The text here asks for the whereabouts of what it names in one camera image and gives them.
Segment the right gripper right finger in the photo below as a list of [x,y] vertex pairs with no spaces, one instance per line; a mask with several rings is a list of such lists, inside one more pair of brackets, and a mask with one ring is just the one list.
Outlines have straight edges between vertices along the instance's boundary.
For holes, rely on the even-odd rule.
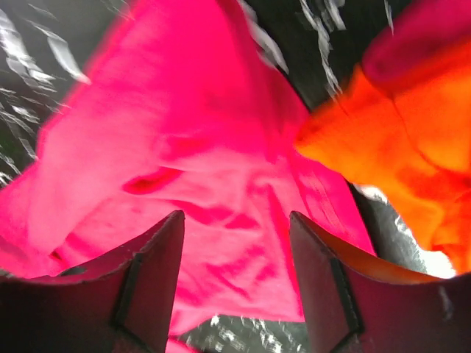
[[468,352],[470,275],[408,270],[290,215],[290,242],[314,352]]

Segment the magenta pink t shirt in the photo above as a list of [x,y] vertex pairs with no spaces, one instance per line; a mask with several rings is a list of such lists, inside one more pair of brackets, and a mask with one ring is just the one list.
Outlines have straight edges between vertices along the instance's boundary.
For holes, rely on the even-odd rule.
[[290,212],[374,249],[344,178],[296,152],[308,111],[260,38],[242,1],[138,1],[1,192],[1,268],[53,276],[182,210],[170,336],[303,321]]

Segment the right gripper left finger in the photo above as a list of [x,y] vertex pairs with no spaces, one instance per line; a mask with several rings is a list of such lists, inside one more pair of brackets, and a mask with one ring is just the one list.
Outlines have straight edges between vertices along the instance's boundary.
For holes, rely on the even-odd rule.
[[2,277],[1,350],[164,352],[184,233],[178,210],[58,277]]

